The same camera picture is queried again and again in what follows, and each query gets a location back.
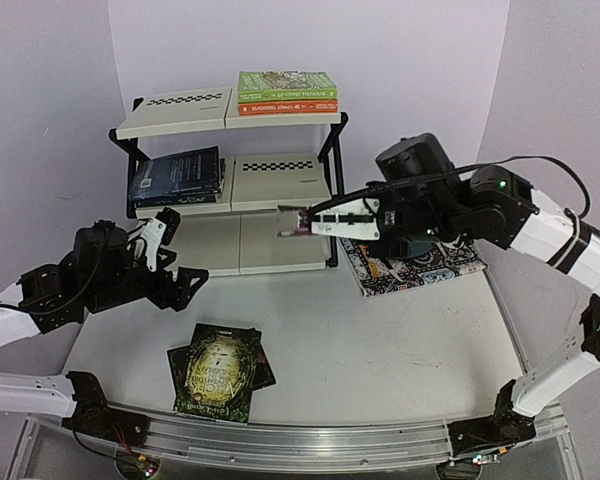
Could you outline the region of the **green 65-Storey Treehouse book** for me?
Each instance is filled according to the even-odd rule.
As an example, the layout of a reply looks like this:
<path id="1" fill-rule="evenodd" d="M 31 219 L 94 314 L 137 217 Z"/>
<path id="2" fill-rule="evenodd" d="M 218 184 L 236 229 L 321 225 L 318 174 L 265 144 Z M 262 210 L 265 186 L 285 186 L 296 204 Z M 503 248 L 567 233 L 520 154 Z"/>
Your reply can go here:
<path id="1" fill-rule="evenodd" d="M 291 100 L 336 100 L 338 87 L 326 72 L 241 71 L 239 103 Z"/>

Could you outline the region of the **dark red black book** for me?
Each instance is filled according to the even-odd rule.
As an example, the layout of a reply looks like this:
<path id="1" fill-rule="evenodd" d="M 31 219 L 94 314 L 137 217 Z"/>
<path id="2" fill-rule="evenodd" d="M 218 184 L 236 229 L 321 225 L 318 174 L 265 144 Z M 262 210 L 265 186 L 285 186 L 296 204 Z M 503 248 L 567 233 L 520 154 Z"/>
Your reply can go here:
<path id="1" fill-rule="evenodd" d="M 189 347 L 183 346 L 167 351 L 167 358 L 172 375 L 174 390 L 177 391 L 183 384 L 187 373 Z M 258 391 L 276 384 L 274 372 L 268 362 L 263 348 L 259 356 L 253 380 L 253 390 Z"/>

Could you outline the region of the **black Moon and Sixpence book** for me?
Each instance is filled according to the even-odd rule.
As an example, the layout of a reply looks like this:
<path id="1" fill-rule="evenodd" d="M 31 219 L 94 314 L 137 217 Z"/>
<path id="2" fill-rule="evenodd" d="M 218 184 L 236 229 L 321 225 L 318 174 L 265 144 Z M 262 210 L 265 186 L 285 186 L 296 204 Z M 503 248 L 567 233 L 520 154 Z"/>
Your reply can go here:
<path id="1" fill-rule="evenodd" d="M 216 164 L 202 177 L 199 193 L 202 195 L 221 195 L 224 190 L 226 176 L 226 159 L 220 158 Z"/>

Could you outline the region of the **green Alice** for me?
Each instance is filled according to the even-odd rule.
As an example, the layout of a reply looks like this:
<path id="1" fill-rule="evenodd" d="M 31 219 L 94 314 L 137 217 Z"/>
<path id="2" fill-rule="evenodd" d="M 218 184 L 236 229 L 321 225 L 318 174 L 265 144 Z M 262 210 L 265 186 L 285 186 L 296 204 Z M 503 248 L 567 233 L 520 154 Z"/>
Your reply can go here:
<path id="1" fill-rule="evenodd" d="M 168 352 L 173 411 L 211 420 L 249 420 L 261 333 L 198 323 L 189 345 Z"/>

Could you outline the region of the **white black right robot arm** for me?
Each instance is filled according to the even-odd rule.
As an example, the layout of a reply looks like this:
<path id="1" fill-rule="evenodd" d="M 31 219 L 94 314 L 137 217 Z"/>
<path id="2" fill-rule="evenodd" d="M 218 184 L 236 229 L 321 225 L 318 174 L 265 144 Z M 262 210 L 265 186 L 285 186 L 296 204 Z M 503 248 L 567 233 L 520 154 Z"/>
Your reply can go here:
<path id="1" fill-rule="evenodd" d="M 505 384 L 491 415 L 449 426 L 456 457 L 532 439 L 544 407 L 600 369 L 600 230 L 499 164 L 475 165 L 471 177 L 461 179 L 429 133 L 402 139 L 376 164 L 390 187 L 378 213 L 382 255 L 402 254 L 414 242 L 486 240 L 590 290 L 579 328 L 551 356 Z"/>

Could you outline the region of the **orange 78-Storey Treehouse book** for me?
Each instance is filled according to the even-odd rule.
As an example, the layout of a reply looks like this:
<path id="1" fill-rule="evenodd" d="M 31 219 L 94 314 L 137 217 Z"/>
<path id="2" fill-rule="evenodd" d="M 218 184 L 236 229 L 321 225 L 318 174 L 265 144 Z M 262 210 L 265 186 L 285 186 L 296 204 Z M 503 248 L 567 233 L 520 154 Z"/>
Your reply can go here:
<path id="1" fill-rule="evenodd" d="M 326 114 L 337 113 L 337 100 L 293 100 L 239 103 L 238 113 L 241 116 L 281 115 L 281 114 Z"/>

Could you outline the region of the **purple 117-Storey Treehouse book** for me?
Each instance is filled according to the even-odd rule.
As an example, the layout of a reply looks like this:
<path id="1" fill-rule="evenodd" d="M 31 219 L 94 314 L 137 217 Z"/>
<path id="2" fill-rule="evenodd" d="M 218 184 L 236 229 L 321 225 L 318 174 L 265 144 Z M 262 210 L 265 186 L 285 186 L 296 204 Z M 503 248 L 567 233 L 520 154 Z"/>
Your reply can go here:
<path id="1" fill-rule="evenodd" d="M 279 205 L 276 210 L 276 233 L 280 238 L 310 236 L 312 232 L 308 208 Z"/>

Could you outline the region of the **dark blue Nineteen Eighty-Four book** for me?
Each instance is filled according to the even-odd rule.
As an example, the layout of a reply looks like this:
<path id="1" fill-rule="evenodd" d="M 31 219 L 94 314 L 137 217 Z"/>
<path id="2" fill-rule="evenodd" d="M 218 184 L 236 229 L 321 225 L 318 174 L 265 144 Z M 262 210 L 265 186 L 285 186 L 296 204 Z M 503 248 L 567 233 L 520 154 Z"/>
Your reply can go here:
<path id="1" fill-rule="evenodd" d="M 128 199 L 135 201 L 199 192 L 204 172 L 219 159 L 219 147 L 213 146 L 143 161 L 129 187 Z"/>

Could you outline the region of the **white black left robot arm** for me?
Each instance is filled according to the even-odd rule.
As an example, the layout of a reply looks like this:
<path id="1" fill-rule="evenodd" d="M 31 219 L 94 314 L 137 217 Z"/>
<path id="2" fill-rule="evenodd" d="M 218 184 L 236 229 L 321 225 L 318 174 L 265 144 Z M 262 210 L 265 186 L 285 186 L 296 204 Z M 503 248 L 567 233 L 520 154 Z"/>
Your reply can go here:
<path id="1" fill-rule="evenodd" d="M 206 283 L 205 269 L 180 267 L 168 250 L 177 219 L 150 219 L 131 231 L 99 220 L 76 232 L 57 264 L 23 274 L 0 293 L 0 348 L 82 324 L 94 314 L 146 299 L 160 310 L 188 307 Z M 88 372 L 36 376 L 0 373 L 0 411 L 58 417 L 96 437 L 111 433 L 116 414 Z"/>

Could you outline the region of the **floral Little Women book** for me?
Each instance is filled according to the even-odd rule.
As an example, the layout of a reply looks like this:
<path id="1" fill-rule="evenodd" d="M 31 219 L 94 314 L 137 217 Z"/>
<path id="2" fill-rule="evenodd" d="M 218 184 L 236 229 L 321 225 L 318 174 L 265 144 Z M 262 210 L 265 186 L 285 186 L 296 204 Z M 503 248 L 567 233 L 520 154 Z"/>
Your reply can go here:
<path id="1" fill-rule="evenodd" d="M 161 196 L 154 198 L 146 198 L 135 200 L 132 204 L 136 208 L 149 208 L 159 206 L 171 206 L 171 205 L 192 205 L 192 204 L 206 204 L 206 203 L 217 203 L 221 199 L 219 194 L 193 194 L 193 195 L 179 195 L 179 196 Z"/>

